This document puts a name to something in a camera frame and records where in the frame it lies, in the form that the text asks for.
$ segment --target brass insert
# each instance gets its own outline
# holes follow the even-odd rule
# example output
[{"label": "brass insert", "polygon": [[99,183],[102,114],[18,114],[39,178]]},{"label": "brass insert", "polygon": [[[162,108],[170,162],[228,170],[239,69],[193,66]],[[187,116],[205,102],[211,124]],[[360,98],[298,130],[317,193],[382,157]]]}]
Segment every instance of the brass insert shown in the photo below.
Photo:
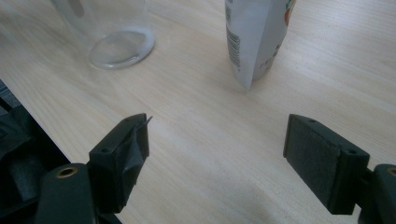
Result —
[{"label": "brass insert", "polygon": [[60,170],[57,174],[56,177],[57,178],[67,178],[69,176],[74,175],[76,172],[78,171],[78,168],[76,167],[66,167],[63,168],[62,170]]},{"label": "brass insert", "polygon": [[388,173],[390,173],[393,176],[396,176],[396,167],[388,168]]}]

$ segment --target light wood surface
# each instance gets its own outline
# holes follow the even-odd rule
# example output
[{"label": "light wood surface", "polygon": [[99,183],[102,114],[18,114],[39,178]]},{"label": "light wood surface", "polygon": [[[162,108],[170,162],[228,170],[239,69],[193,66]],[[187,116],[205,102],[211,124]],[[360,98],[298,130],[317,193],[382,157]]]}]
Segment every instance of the light wood surface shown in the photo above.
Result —
[{"label": "light wood surface", "polygon": [[150,157],[124,223],[356,223],[331,216],[282,156],[288,115],[396,163],[394,0],[298,0],[270,72],[233,76],[223,0],[147,0],[141,63],[85,64],[50,1],[0,2],[0,76],[73,162],[145,112]]}]

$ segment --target glass base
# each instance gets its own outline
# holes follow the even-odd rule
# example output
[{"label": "glass base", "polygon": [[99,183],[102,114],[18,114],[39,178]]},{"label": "glass base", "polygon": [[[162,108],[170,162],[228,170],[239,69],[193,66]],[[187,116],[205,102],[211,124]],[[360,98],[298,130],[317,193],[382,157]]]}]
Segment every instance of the glass base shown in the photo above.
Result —
[{"label": "glass base", "polygon": [[89,58],[99,68],[120,68],[139,62],[153,46],[154,35],[150,29],[131,28],[99,40],[91,49]]}]

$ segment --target table surface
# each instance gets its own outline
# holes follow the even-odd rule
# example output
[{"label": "table surface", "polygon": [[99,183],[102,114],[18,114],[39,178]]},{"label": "table surface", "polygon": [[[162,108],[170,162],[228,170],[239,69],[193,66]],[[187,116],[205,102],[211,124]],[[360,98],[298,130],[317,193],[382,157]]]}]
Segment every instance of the table surface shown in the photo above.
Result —
[{"label": "table surface", "polygon": [[85,64],[50,1],[0,2],[0,76],[63,153],[88,152],[145,112],[150,157],[124,223],[356,223],[331,216],[283,158],[289,114],[396,163],[394,0],[299,0],[270,72],[245,91],[228,58],[223,0],[147,0],[141,63]]}]

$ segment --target clear glass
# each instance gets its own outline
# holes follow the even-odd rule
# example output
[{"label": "clear glass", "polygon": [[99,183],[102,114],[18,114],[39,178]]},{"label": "clear glass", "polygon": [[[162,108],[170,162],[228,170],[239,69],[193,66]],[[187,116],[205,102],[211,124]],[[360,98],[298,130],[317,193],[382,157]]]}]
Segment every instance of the clear glass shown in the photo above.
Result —
[{"label": "clear glass", "polygon": [[154,46],[145,0],[51,0],[89,61],[128,66]]}]

